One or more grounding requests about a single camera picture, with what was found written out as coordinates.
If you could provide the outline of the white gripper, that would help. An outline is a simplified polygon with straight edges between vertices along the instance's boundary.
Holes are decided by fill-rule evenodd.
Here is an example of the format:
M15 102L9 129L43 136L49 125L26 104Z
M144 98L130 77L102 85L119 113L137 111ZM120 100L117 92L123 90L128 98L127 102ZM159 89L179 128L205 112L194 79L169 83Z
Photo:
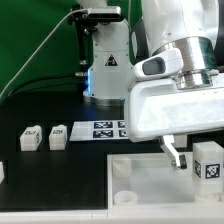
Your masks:
M224 73L212 77L213 86L186 91L171 79L138 83L124 106L125 128L133 142L159 139L161 149L175 169L187 161L175 147L174 136L224 128Z

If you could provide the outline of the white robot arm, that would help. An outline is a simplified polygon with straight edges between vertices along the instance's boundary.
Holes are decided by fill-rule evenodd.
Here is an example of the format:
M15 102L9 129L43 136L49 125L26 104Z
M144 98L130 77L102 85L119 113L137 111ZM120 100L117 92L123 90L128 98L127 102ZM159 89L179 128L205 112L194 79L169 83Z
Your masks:
M122 105L128 138L158 139L173 166L185 168L175 136L224 126L224 73L214 55L219 1L141 0L135 31L107 0L78 2L93 35L85 101Z

